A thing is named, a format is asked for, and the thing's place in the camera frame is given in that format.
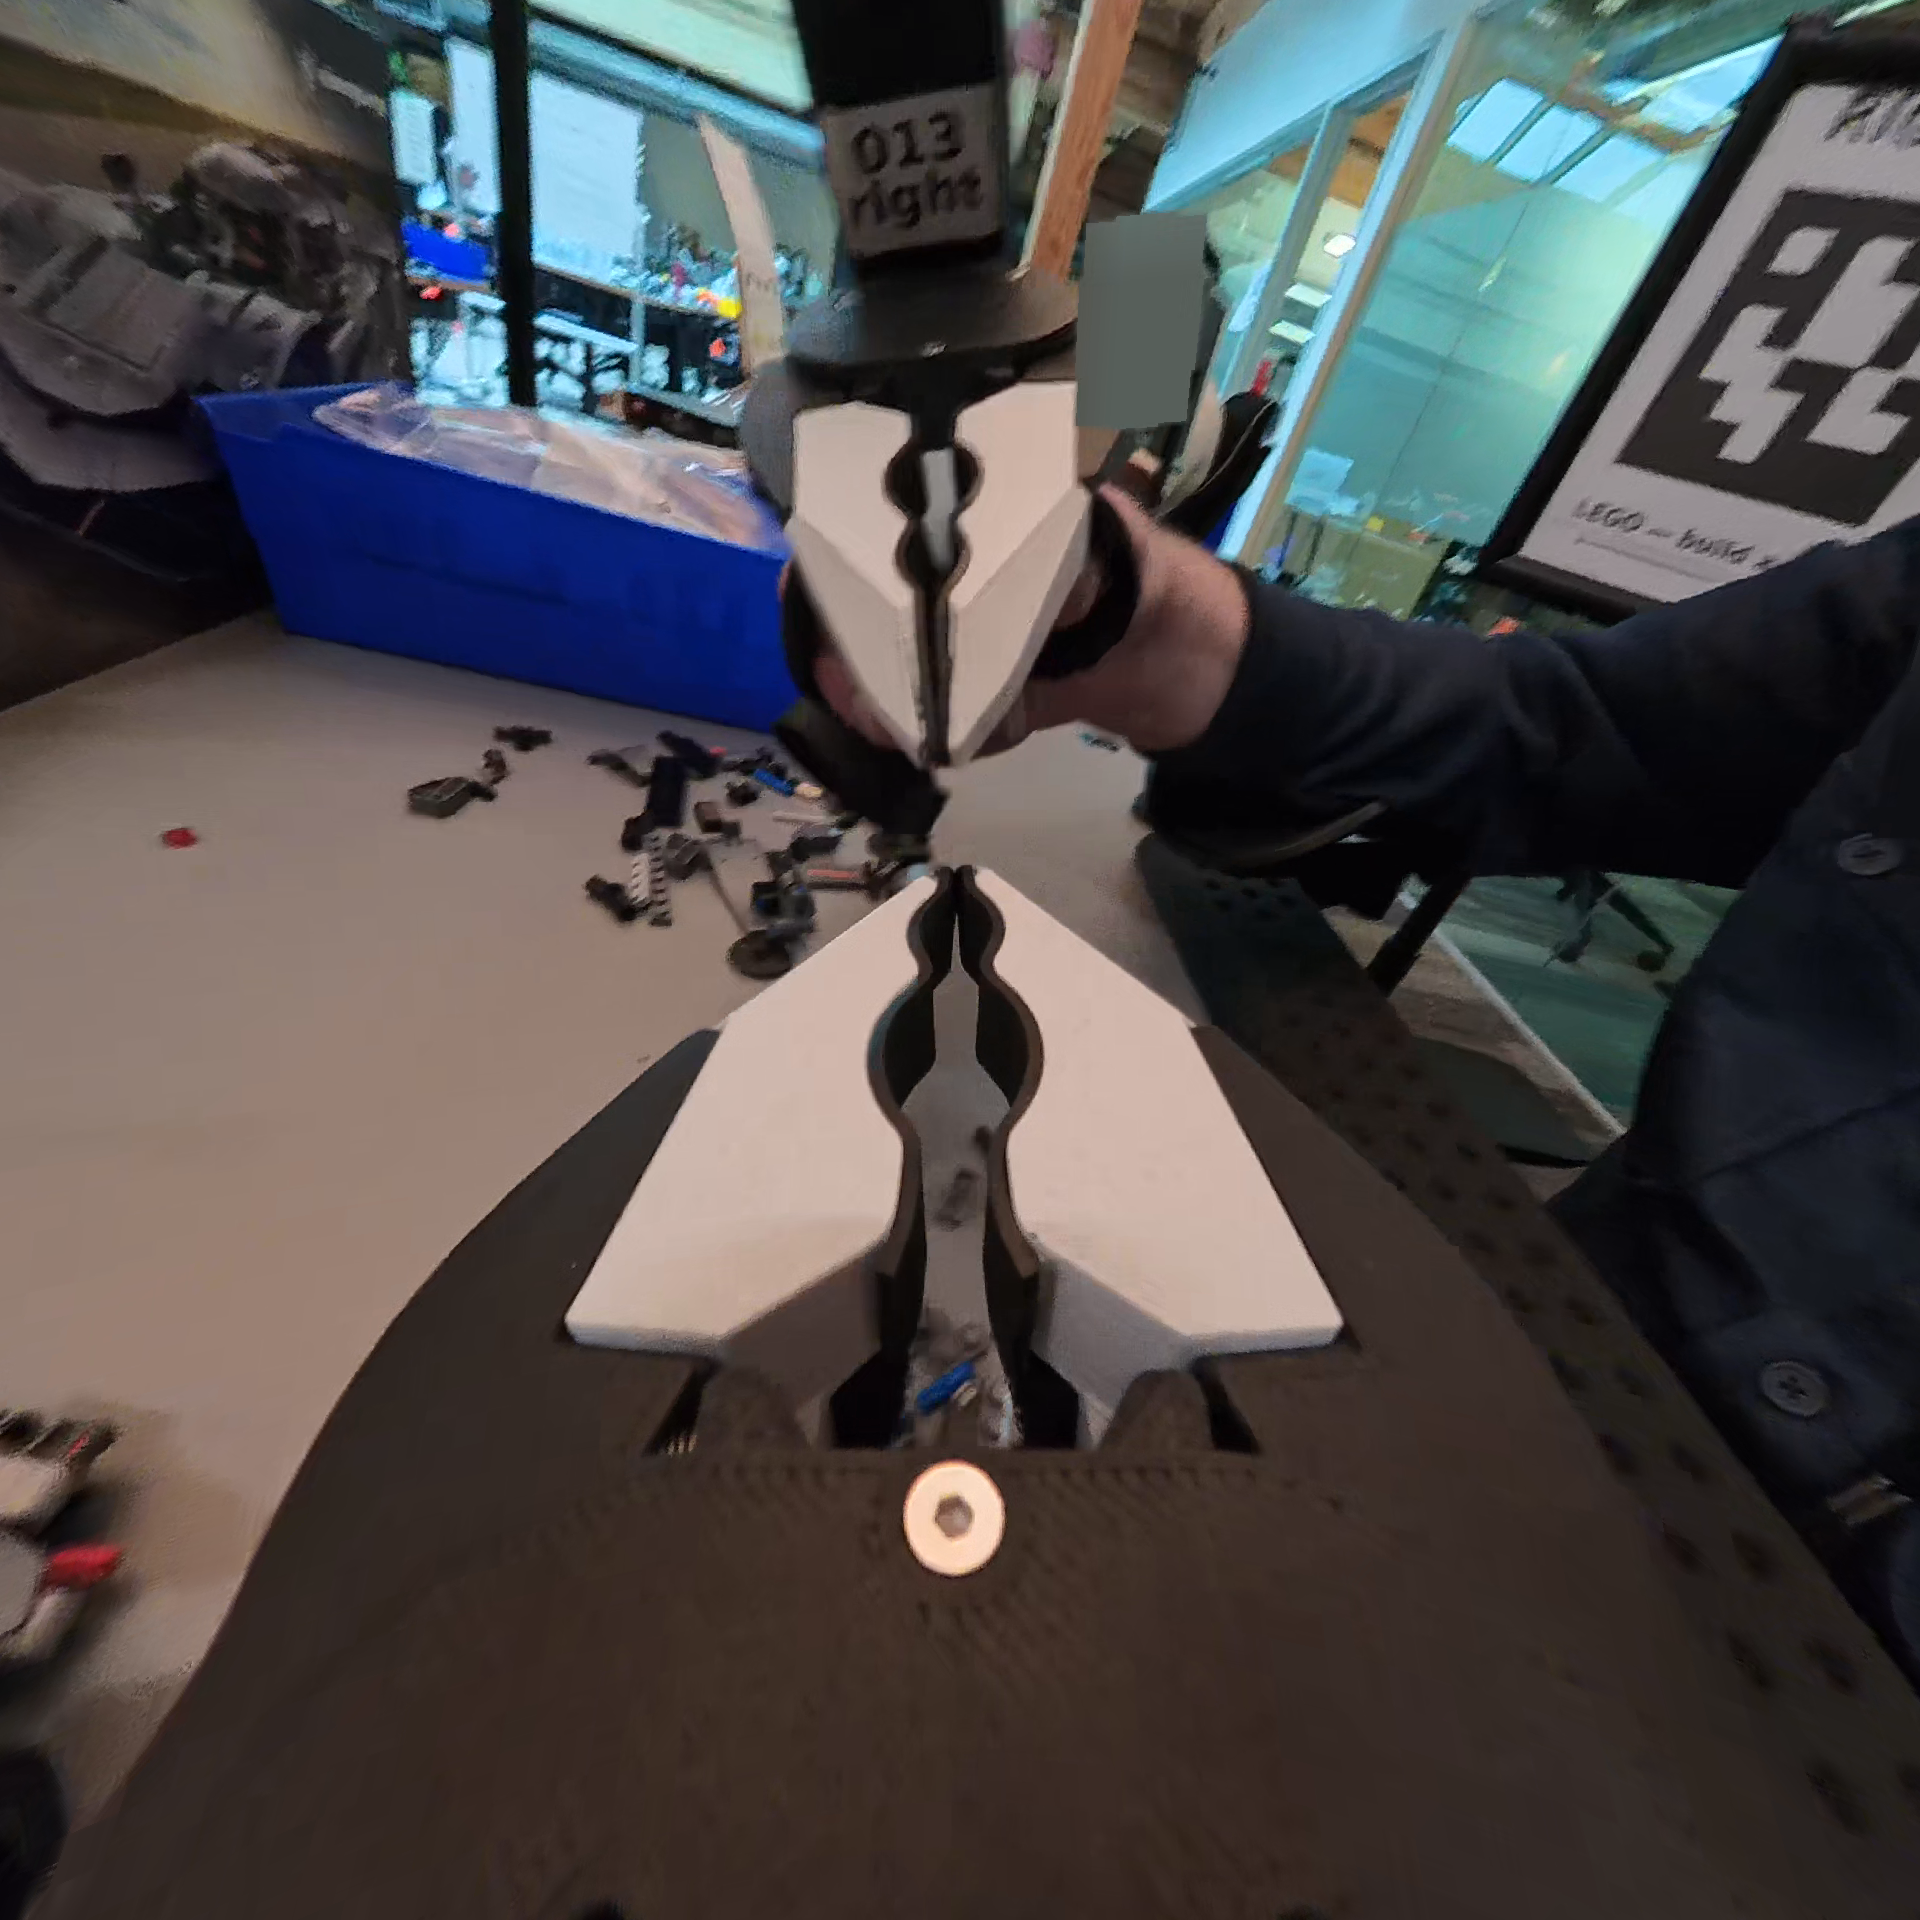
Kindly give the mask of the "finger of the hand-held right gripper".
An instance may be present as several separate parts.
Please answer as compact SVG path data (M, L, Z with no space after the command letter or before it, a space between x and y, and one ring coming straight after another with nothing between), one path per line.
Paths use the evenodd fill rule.
M920 466L912 415L869 398L810 406L791 429L791 557L857 693L916 764L942 764L942 585L924 513L889 490Z
M976 478L957 515L947 586L947 764L981 758L1061 616L1087 555L1075 386L1026 379L959 410Z

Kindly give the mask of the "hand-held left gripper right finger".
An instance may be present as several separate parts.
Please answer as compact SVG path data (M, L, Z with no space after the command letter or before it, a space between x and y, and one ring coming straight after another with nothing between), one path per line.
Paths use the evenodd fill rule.
M1151 1372L1334 1345L1210 1030L990 871L954 873L954 945L1007 1103L983 1279L1019 1440L1073 1447Z

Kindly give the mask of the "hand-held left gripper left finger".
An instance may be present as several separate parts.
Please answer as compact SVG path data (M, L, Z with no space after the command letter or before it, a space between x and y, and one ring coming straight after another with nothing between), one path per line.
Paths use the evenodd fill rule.
M747 1369L830 1444L889 1450L924 1313L924 1149L954 877L922 877L738 1008L709 1041L568 1340Z

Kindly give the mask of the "group of small lego connectors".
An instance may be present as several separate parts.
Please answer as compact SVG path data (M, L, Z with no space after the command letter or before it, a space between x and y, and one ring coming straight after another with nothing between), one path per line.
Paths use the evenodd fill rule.
M1019 1450L1020 1420L990 1327L984 1229L993 1127L971 1127L936 1167L924 1214L920 1322L907 1345L901 1427L910 1450Z

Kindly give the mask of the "pile of dark lego pieces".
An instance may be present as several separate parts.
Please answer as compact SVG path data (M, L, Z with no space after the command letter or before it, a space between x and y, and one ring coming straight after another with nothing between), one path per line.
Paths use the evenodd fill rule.
M727 753L677 730L656 754L588 753L588 766L642 796L620 827L620 874L580 891L617 926L667 927L681 886L709 886L732 924L740 979L785 976L816 934L820 900L884 900L929 863L929 830L884 827L778 749Z

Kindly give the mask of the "grey lego car model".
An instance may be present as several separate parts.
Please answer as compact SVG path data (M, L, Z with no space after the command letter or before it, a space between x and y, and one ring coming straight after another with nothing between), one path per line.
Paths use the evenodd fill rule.
M117 1440L113 1420L3 1409L4 1672L52 1661L88 1599L121 1568L121 1547L61 1531Z

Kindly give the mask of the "person's right forearm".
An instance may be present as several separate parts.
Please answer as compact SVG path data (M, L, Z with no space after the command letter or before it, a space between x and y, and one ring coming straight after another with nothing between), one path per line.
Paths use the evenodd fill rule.
M1152 760L1152 831L1216 851L1369 811L1420 873L1741 885L1907 680L1917 534L1578 635L1240 590L1247 648L1198 740Z

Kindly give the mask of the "black lego set box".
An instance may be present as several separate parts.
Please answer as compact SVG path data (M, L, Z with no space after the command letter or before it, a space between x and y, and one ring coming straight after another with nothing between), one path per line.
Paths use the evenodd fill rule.
M204 396L403 367L373 4L3 4L3 705L257 609Z

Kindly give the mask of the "person's right hand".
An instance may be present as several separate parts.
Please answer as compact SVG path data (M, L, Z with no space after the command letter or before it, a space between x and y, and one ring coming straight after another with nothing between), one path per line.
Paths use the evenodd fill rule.
M1057 729L1102 732L1140 758L1186 749L1227 700L1250 623L1229 565L1107 483L1091 510L1085 562L973 758Z

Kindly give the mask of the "hanging paper strip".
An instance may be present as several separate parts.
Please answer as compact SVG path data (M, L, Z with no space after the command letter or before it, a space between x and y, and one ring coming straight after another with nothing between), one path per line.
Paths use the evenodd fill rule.
M778 251L769 210L757 193L745 147L713 119L693 121L709 159L713 185L732 228L735 281L740 298L740 365L751 383L785 354L785 302Z

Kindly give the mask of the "black perforated panel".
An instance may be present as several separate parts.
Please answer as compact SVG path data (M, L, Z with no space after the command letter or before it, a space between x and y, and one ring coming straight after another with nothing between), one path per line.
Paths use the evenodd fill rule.
M1745 1708L1806 1916L1917 1916L1907 1677L1709 1416L1288 881L1133 854L1204 1011L1353 1146L1502 1300L1652 1525L1712 1683Z

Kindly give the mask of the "heap of clear plastic bags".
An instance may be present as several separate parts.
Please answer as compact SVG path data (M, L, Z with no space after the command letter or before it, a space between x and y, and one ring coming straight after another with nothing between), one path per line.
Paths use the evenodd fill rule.
M522 406L445 406L380 383L323 402L314 424L368 453L506 483L523 493L693 534L732 547L782 547L745 456L661 429L553 418Z

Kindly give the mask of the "blue plastic bin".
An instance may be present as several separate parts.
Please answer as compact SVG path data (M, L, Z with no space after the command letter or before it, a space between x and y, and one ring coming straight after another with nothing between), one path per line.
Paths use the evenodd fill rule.
M196 402L291 635L745 730L797 700L780 547L352 444L352 394Z

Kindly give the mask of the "black floor lamp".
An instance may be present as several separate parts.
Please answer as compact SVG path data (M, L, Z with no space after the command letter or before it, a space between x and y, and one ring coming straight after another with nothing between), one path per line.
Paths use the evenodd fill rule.
M530 12L525 2L490 2L493 96L499 211L496 293L508 403L538 406L535 272L530 194Z

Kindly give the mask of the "person's dark blue jacket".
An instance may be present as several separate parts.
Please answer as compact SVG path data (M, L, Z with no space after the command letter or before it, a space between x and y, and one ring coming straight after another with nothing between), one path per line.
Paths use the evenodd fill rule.
M1788 571L1798 766L1562 1224L1915 1677L1915 521Z

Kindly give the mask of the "framed black white marker sign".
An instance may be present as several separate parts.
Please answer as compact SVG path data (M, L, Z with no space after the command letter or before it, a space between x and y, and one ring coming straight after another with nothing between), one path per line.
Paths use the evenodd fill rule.
M1917 32L1788 26L1474 574L1619 620L1915 516Z

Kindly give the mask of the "wooden post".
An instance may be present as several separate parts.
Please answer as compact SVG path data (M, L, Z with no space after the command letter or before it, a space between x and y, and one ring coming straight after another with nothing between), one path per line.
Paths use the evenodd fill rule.
M1140 2L1080 4L1026 221L1020 275L1071 277L1140 7Z

